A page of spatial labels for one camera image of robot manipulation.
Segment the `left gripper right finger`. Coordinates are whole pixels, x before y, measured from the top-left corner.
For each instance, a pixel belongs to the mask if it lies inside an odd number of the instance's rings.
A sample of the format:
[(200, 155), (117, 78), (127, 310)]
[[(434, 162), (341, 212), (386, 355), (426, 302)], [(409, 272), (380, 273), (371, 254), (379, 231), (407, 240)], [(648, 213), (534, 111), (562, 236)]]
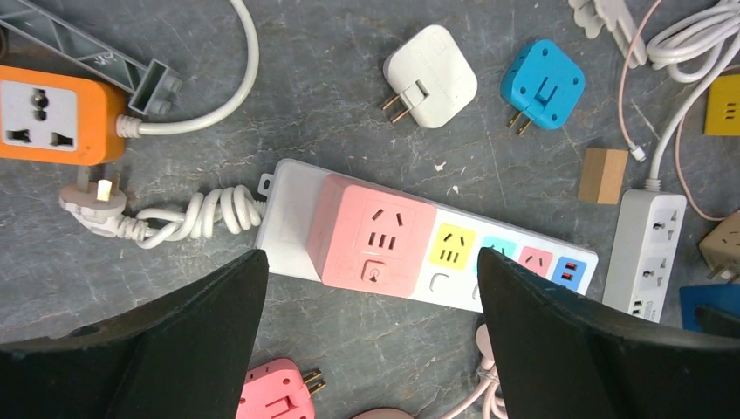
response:
[(478, 254), (511, 418), (736, 418), (739, 338), (660, 325)]

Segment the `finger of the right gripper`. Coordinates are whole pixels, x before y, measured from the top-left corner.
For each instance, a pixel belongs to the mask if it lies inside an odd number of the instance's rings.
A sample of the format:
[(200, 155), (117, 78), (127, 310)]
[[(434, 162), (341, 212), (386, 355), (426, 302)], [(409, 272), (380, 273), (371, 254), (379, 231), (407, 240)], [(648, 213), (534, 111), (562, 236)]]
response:
[(695, 321), (703, 333), (732, 339), (740, 337), (739, 317), (712, 306), (698, 306)]

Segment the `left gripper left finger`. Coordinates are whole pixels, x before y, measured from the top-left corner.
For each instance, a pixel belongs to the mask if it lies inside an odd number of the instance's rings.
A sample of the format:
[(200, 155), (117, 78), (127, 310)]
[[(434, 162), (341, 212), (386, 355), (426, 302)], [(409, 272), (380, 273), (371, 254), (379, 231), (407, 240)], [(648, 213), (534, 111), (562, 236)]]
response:
[(268, 258), (66, 336), (1, 347), (4, 418), (232, 418), (264, 309)]

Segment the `blue cube adapter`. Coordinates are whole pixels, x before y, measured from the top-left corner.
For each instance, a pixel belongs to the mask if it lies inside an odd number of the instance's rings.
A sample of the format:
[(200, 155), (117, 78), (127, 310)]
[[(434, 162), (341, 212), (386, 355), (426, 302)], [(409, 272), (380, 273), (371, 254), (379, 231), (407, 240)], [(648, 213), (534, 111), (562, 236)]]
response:
[(732, 319), (739, 319), (739, 284), (715, 284), (684, 286), (679, 290), (682, 328), (692, 332), (703, 332), (698, 323), (695, 309), (706, 306)]

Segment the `beige dragon print plug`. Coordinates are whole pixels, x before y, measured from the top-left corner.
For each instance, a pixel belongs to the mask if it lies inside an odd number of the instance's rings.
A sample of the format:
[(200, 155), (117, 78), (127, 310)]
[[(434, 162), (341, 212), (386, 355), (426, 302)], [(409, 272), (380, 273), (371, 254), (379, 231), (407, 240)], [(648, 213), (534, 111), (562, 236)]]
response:
[(720, 222), (700, 243), (710, 273), (708, 279), (739, 282), (739, 212)]

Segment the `pink folding extension socket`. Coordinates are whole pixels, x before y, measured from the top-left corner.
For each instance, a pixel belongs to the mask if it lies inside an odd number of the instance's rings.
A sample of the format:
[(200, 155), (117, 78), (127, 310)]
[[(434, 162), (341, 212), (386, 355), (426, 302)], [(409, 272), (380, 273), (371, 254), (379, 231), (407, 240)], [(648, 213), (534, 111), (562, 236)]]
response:
[(325, 386), (320, 370), (302, 374), (292, 360), (275, 359), (247, 372), (236, 419), (313, 419), (312, 396)]

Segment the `long white power strip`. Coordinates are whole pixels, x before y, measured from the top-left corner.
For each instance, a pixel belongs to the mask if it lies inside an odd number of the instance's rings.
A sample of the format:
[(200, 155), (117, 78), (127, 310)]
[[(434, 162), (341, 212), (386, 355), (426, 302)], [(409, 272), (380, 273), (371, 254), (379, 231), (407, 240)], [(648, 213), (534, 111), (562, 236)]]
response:
[[(258, 190), (267, 203), (256, 245), (266, 252), (272, 273), (321, 283), (307, 242), (322, 182), (328, 175), (342, 174), (293, 159), (283, 159), (272, 173), (262, 175)], [(497, 251), (574, 292), (586, 292), (599, 261), (595, 252), (413, 197), (433, 204), (437, 216), (414, 293), (404, 299), (480, 312), (477, 258), (481, 249)]]

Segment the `pink white plug adapter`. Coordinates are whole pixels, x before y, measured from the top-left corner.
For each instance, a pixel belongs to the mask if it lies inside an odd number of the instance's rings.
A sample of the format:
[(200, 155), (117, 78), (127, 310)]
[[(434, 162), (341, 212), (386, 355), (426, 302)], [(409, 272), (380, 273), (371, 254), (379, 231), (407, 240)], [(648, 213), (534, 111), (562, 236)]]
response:
[(307, 251), (323, 285), (400, 298), (415, 290), (436, 207), (344, 175), (322, 182)]

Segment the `yellow cube adapter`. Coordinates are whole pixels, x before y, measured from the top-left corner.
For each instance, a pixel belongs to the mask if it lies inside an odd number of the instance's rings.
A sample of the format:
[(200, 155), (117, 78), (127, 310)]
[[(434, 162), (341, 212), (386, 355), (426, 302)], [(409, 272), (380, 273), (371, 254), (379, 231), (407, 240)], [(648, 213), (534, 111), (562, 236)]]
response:
[(704, 133), (710, 136), (738, 136), (739, 74), (718, 77), (709, 87)]

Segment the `light blue adapter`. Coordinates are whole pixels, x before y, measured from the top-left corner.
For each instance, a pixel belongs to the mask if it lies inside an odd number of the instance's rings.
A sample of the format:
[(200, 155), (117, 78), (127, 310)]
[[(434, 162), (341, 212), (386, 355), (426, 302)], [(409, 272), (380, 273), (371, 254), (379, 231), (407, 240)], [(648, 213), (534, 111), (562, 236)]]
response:
[(522, 47), (505, 72), (500, 85), (503, 98), (516, 112), (508, 128), (524, 117), (521, 135), (533, 124), (540, 129), (561, 128), (586, 88), (581, 68), (550, 39)]

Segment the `white folding adapter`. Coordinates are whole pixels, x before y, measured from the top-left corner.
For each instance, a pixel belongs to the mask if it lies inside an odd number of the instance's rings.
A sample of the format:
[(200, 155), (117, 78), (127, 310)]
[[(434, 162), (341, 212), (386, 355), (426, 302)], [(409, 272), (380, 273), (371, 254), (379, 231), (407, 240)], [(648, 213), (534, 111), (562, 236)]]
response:
[(420, 30), (390, 54), (383, 74), (394, 96), (381, 109), (400, 102), (407, 115), (424, 128), (440, 128), (458, 115), (476, 96), (478, 83), (451, 33), (439, 24)]

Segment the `round pink socket base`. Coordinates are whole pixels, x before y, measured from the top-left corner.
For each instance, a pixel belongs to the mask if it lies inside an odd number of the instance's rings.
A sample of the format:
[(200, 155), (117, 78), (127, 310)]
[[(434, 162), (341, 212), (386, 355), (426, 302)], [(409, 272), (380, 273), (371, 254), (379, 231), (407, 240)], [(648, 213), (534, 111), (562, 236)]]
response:
[(378, 408), (362, 412), (352, 419), (414, 419), (414, 417), (401, 409)]

